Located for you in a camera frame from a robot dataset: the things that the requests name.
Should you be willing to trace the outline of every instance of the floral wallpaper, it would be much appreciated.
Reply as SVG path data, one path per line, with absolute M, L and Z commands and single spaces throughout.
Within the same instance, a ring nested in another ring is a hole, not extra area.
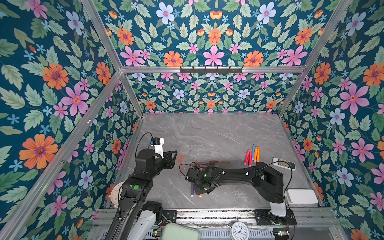
M 384 6 L 353 1 L 284 113 L 321 198 L 353 240 L 384 236 Z
M 96 1 L 126 66 L 298 66 L 338 1 Z M 329 50 L 322 51 L 328 57 Z
M 293 73 L 128 74 L 144 112 L 277 112 Z
M 0 21 L 3 227 L 114 69 L 79 1 L 3 1 Z M 86 239 L 136 118 L 119 82 L 18 239 Z

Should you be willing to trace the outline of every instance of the red marker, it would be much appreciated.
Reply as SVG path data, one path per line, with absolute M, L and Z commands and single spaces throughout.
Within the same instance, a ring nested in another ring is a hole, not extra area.
M 251 150 L 248 149 L 247 156 L 245 157 L 244 165 L 248 164 L 248 157 L 249 157 L 250 151 Z
M 249 152 L 249 159 L 248 159 L 248 166 L 252 166 L 252 151 L 250 150 L 250 152 Z

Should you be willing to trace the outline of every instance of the clock face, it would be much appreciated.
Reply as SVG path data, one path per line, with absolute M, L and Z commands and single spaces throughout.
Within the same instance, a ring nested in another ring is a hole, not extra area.
M 231 238 L 233 240 L 247 240 L 249 237 L 249 231 L 245 224 L 242 222 L 236 222 L 231 228 Z

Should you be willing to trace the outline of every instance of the orange flower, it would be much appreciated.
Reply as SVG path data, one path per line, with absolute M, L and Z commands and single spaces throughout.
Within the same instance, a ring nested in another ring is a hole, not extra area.
M 317 67 L 316 72 L 314 74 L 315 82 L 317 84 L 322 85 L 324 82 L 328 81 L 329 74 L 331 74 L 331 69 L 329 68 L 331 65 L 329 63 L 322 63 Z
M 311 151 L 313 149 L 313 142 L 312 142 L 312 140 L 309 139 L 309 138 L 304 139 L 303 147 L 308 152 Z
M 48 82 L 47 85 L 50 88 L 60 90 L 69 81 L 67 71 L 63 70 L 63 66 L 60 64 L 50 63 L 49 68 L 43 68 L 43 73 L 43 79 Z
M 210 109 L 214 108 L 215 107 L 215 102 L 214 101 L 209 101 L 207 103 L 207 107 L 209 107 Z
M 23 149 L 19 152 L 20 160 L 27 160 L 24 163 L 29 169 L 32 169 L 37 164 L 37 169 L 42 169 L 47 166 L 47 162 L 51 162 L 57 152 L 57 144 L 53 144 L 55 140 L 48 136 L 45 138 L 44 134 L 36 134 L 35 140 L 28 138 L 23 142 Z
M 200 29 L 199 31 L 197 31 L 197 35 L 203 36 L 204 35 L 204 30 Z
M 317 11 L 315 14 L 314 14 L 314 18 L 318 19 L 319 17 L 321 17 L 323 15 L 323 10 L 319 10 Z
M 248 53 L 247 57 L 244 58 L 244 66 L 246 67 L 255 67 L 260 66 L 260 63 L 264 61 L 264 58 L 262 58 L 264 55 L 262 53 L 259 53 L 259 51 L 253 51 L 252 53 Z
M 304 28 L 302 31 L 300 31 L 295 40 L 297 45 L 303 45 L 304 43 L 308 42 L 310 40 L 310 37 L 312 37 L 312 28 Z
M 83 225 L 83 222 L 84 222 L 84 218 L 80 219 L 77 224 L 76 224 L 76 227 L 77 228 L 80 228 L 82 225 Z
M 287 129 L 287 131 L 289 132 L 289 125 L 288 125 L 288 123 L 284 122 L 284 126 Z
M 212 43 L 212 45 L 216 45 L 218 42 L 220 42 L 221 33 L 217 28 L 214 28 L 208 34 L 208 37 L 209 37 L 208 41 Z
M 29 49 L 30 49 L 32 52 L 37 53 L 37 52 L 36 52 L 36 48 L 34 48 L 32 45 L 29 45 Z
M 384 142 L 380 141 L 377 143 L 377 148 L 379 150 L 383 150 L 380 152 L 380 156 L 384 159 Z
M 152 101 L 147 101 L 145 103 L 146 107 L 149 108 L 149 109 L 155 109 L 156 108 L 156 104 Z
M 164 63 L 167 64 L 167 67 L 181 67 L 181 63 L 183 59 L 180 57 L 179 53 L 175 53 L 174 51 L 170 51 L 164 55 Z
M 108 201 L 109 196 L 111 195 L 111 192 L 112 192 L 113 187 L 114 187 L 114 184 L 111 183 L 111 184 L 109 185 L 109 187 L 107 188 L 107 192 L 106 192 L 107 194 L 105 195 L 105 201 Z
M 130 31 L 127 31 L 126 28 L 118 29 L 118 38 L 120 38 L 120 42 L 124 43 L 127 46 L 132 45 L 135 41 L 132 36 L 132 33 Z
M 135 123 L 133 124 L 132 132 L 135 132 L 135 131 L 136 131 L 136 127 L 137 127 L 137 122 L 135 122 Z
M 209 15 L 211 16 L 212 19 L 220 19 L 222 16 L 223 16 L 223 12 L 222 11 L 211 11 L 209 13 Z
M 316 183 L 314 183 L 314 187 L 316 188 L 317 192 L 319 193 L 319 196 L 320 198 L 323 200 L 324 199 L 324 195 L 322 194 L 323 193 L 323 190 L 321 189 L 321 187 L 319 187 L 319 185 Z
M 266 107 L 269 109 L 272 109 L 272 108 L 276 107 L 276 105 L 277 105 L 277 102 L 272 100 L 266 104 Z
M 100 82 L 107 84 L 111 78 L 111 73 L 109 72 L 109 67 L 105 65 L 104 62 L 98 63 L 96 68 L 96 73 L 99 75 Z
M 225 32 L 225 34 L 227 36 L 232 36 L 233 35 L 233 30 L 228 28 L 227 31 Z
M 121 147 L 121 141 L 120 141 L 120 139 L 116 138 L 115 141 L 113 141 L 113 144 L 112 144 L 112 152 L 114 154 L 118 154 L 119 151 L 120 151 L 120 147 Z
M 381 81 L 384 81 L 384 63 L 379 65 L 372 64 L 369 69 L 365 70 L 365 77 L 362 78 L 363 82 L 367 83 L 368 86 L 380 85 Z
M 363 235 L 359 229 L 352 229 L 351 238 L 353 240 L 368 240 L 368 237 Z
M 116 12 L 114 12 L 114 11 L 109 11 L 108 13 L 109 13 L 109 15 L 110 15 L 113 19 L 118 18 L 118 14 L 117 14 Z

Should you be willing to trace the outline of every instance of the metal beam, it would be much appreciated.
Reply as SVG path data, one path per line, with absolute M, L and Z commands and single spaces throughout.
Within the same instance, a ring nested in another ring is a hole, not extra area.
M 112 65 L 116 71 L 119 71 L 122 67 L 118 53 L 113 46 L 111 39 L 107 35 L 107 30 L 104 27 L 104 23 L 96 9 L 93 0 L 82 0 L 83 6 L 88 13 L 88 17 L 91 20 L 99 38 L 101 40 L 104 49 L 107 51 L 109 58 L 111 59 Z
M 127 67 L 121 68 L 123 73 L 303 73 L 303 66 L 259 66 L 259 67 Z
M 1 240 L 16 239 L 20 230 L 25 226 L 26 222 L 29 220 L 29 217 L 40 204 L 41 199 L 47 193 L 49 186 L 56 179 L 57 175 L 63 168 L 67 159 L 72 154 L 76 145 L 84 136 L 84 133 L 89 127 L 89 123 L 95 118 L 100 108 L 104 105 L 105 100 L 109 97 L 109 94 L 120 80 L 120 77 L 121 73 L 115 73 L 107 85 L 105 85 L 99 96 L 95 99 L 91 107 L 84 114 L 79 124 L 69 135 L 67 140 L 45 168 L 33 187 L 28 191 L 28 194 L 25 196 L 20 206 L 3 226 L 0 231 Z
M 135 109 L 137 115 L 142 118 L 143 116 L 143 110 L 141 109 L 141 106 L 139 104 L 139 100 L 137 99 L 137 96 L 135 92 L 133 91 L 132 85 L 129 83 L 129 79 L 126 74 L 123 74 L 123 77 L 121 78 L 121 82 L 125 89 L 127 90 L 127 94 L 129 99 L 131 100 L 131 103 L 133 105 L 133 108 Z
M 321 34 L 316 46 L 313 48 L 311 54 L 309 55 L 307 61 L 305 62 L 304 72 L 298 76 L 298 78 L 296 79 L 296 82 L 293 84 L 291 90 L 289 91 L 287 97 L 285 98 L 284 103 L 278 112 L 280 117 L 283 116 L 285 110 L 288 108 L 288 105 L 291 103 L 292 99 L 294 98 L 295 94 L 297 93 L 301 84 L 303 83 L 304 79 L 308 76 L 308 73 L 310 72 L 312 66 L 316 63 L 316 60 L 319 57 L 321 51 L 327 44 L 333 31 L 336 29 L 345 11 L 347 10 L 347 8 L 351 3 L 352 3 L 352 0 L 339 1 L 335 11 L 329 18 L 328 23 L 325 26 L 324 31 Z

